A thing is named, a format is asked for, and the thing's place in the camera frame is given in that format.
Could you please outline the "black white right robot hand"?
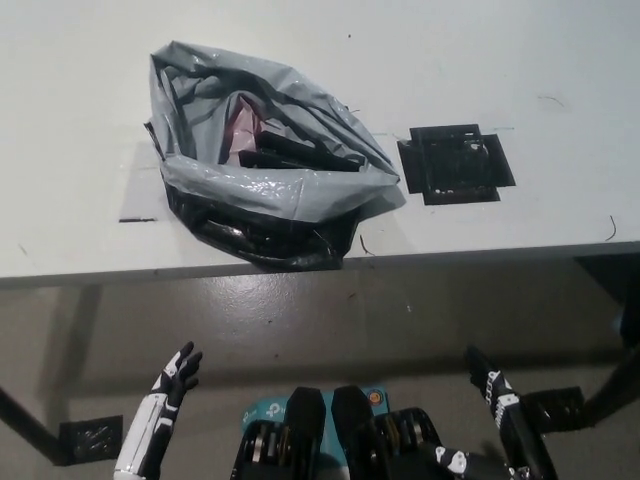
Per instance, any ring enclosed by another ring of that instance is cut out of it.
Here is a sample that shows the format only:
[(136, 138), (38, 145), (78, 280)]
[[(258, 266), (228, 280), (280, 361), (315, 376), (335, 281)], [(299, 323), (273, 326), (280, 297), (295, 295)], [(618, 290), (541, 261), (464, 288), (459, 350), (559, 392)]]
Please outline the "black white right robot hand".
[(557, 473), (541, 435), (525, 415), (521, 396), (505, 374), (475, 346), (464, 358), (498, 429), (507, 461), (445, 446), (431, 449), (434, 462), (456, 479), (555, 479)]

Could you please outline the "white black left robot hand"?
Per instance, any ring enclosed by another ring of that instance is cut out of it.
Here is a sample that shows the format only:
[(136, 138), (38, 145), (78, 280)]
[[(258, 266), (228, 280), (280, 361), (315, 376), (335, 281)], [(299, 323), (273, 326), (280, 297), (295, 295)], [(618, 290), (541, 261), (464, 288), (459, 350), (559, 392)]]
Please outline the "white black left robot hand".
[(203, 354), (187, 342), (162, 369), (142, 399), (117, 458), (114, 479), (159, 479), (181, 404), (196, 378)]

